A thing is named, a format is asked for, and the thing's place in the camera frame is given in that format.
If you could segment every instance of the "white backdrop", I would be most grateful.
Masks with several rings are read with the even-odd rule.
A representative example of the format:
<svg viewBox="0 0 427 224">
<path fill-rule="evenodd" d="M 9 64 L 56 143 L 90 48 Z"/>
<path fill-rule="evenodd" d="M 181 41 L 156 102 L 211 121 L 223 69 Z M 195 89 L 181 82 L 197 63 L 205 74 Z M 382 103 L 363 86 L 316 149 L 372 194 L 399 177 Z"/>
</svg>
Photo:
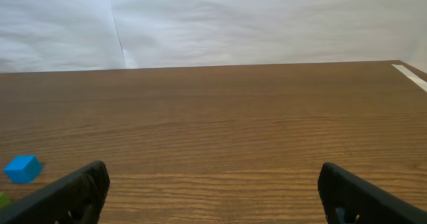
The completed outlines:
<svg viewBox="0 0 427 224">
<path fill-rule="evenodd" d="M 0 0 L 0 71 L 409 61 L 427 30 L 425 7 L 427 0 Z"/>
</svg>

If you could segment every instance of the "blue cube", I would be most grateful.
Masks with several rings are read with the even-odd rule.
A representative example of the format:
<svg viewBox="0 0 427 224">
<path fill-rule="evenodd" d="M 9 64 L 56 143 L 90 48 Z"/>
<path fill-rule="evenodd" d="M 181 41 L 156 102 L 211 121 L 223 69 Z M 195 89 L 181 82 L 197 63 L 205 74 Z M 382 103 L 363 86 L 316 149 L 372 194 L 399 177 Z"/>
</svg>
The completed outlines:
<svg viewBox="0 0 427 224">
<path fill-rule="evenodd" d="M 13 183 L 30 183 L 40 174 L 41 169 L 35 155 L 19 155 L 3 171 Z"/>
</svg>

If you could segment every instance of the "wooden table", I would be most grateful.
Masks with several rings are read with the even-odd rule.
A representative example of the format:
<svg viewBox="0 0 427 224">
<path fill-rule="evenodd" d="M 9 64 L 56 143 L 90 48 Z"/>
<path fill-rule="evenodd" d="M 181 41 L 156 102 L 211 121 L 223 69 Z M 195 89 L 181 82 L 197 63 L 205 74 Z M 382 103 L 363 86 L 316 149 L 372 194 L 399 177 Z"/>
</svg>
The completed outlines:
<svg viewBox="0 0 427 224">
<path fill-rule="evenodd" d="M 1 191 L 100 159 L 100 223 L 326 223 L 331 161 L 427 210 L 427 93 L 391 63 L 0 74 L 0 166 L 44 165 Z"/>
</svg>

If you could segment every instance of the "green cube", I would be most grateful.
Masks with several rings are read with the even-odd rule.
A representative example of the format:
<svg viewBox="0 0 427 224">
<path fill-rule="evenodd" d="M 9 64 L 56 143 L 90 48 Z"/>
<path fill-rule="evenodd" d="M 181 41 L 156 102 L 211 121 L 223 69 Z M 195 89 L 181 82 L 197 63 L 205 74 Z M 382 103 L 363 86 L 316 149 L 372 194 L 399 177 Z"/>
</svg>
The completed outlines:
<svg viewBox="0 0 427 224">
<path fill-rule="evenodd" d="M 7 206 L 11 203 L 11 200 L 4 193 L 0 193 L 0 208 Z"/>
</svg>

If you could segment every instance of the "brown wooden surface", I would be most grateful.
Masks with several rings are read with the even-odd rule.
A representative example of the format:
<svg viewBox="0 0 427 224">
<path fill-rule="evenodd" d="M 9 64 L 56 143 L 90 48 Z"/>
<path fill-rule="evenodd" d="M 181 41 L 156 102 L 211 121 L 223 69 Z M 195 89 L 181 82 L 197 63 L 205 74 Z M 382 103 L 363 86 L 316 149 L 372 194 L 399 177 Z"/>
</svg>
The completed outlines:
<svg viewBox="0 0 427 224">
<path fill-rule="evenodd" d="M 326 223 L 331 161 L 427 210 L 427 93 L 395 61 L 0 74 L 14 200 L 100 159 L 100 223 Z"/>
</svg>

